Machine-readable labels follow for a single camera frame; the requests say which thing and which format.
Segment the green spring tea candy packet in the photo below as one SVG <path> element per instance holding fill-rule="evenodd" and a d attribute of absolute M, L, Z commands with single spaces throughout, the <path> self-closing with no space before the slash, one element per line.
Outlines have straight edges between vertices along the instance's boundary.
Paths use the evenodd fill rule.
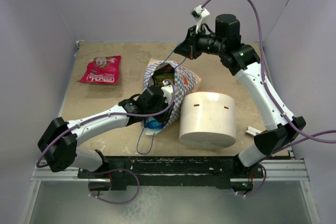
<path fill-rule="evenodd" d="M 154 72 L 152 79 L 157 87 L 163 86 L 164 80 L 171 80 L 174 83 L 175 71 L 172 67 L 162 68 Z"/>

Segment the pink snack packet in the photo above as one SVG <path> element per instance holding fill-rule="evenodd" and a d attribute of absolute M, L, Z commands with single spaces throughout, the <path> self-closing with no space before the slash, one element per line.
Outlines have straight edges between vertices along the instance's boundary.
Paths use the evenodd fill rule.
<path fill-rule="evenodd" d="M 120 76 L 121 56 L 95 57 L 78 81 L 80 83 L 117 84 Z"/>

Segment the blue fruit snack packet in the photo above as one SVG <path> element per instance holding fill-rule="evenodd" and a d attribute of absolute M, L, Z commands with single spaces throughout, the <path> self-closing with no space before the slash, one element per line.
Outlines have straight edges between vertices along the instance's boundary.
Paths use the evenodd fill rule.
<path fill-rule="evenodd" d="M 166 126 L 166 123 L 159 122 L 157 119 L 150 117 L 145 120 L 144 127 L 152 130 L 161 130 Z"/>

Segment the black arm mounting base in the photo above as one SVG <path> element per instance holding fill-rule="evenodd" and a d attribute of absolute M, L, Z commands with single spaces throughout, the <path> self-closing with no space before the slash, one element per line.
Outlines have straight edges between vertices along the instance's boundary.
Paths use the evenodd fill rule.
<path fill-rule="evenodd" d="M 191 186 L 252 191 L 262 179 L 259 164 L 239 165 L 233 156 L 109 156 L 109 167 L 78 177 L 88 179 L 92 190 L 126 190 L 128 186 Z"/>

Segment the blue checkered paper bag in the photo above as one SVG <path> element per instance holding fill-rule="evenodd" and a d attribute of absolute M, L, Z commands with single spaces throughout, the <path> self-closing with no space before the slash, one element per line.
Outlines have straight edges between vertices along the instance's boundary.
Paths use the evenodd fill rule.
<path fill-rule="evenodd" d="M 168 57 L 165 60 L 157 60 L 151 59 L 145 69 L 144 80 L 143 80 L 143 88 L 147 88 L 149 86 L 155 86 L 152 76 L 155 71 L 172 67 L 175 71 L 174 75 L 174 85 L 175 85 L 175 99 L 174 99 L 174 106 L 172 109 L 171 116 L 166 123 L 166 126 L 161 130 L 152 130 L 144 127 L 145 121 L 141 124 L 142 131 L 141 135 L 145 134 L 147 136 L 152 137 L 153 139 L 156 137 L 157 134 L 162 132 L 168 126 L 173 124 L 177 119 L 179 119 L 181 115 L 181 105 L 184 97 L 194 91 L 197 90 L 199 83 L 201 82 L 202 78 L 199 77 L 196 73 L 192 70 L 185 68 L 182 63 L 178 63 L 174 60 L 170 60 Z"/>

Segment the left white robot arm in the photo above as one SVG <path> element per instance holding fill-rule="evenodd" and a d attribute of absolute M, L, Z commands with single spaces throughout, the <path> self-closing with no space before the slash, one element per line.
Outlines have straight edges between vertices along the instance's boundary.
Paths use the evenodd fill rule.
<path fill-rule="evenodd" d="M 174 100 L 174 85 L 150 86 L 98 114 L 70 121 L 55 118 L 38 141 L 41 158 L 54 173 L 77 167 L 102 178 L 108 172 L 108 160 L 101 151 L 83 149 L 80 145 L 102 133 L 143 122 L 149 117 L 165 122 Z"/>

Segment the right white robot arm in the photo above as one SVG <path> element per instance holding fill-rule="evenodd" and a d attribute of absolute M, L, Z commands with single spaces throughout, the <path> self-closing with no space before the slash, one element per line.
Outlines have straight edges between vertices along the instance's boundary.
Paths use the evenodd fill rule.
<path fill-rule="evenodd" d="M 254 164 L 290 144 L 298 136 L 294 128 L 302 130 L 306 121 L 294 116 L 261 72 L 258 54 L 252 46 L 241 42 L 240 22 L 235 15 L 218 15 L 215 31 L 204 23 L 204 15 L 192 15 L 197 24 L 188 29 L 185 40 L 174 52 L 190 60 L 203 53 L 219 56 L 222 65 L 245 86 L 265 125 L 265 131 L 254 137 L 253 144 L 236 155 L 234 173 L 246 177 Z"/>

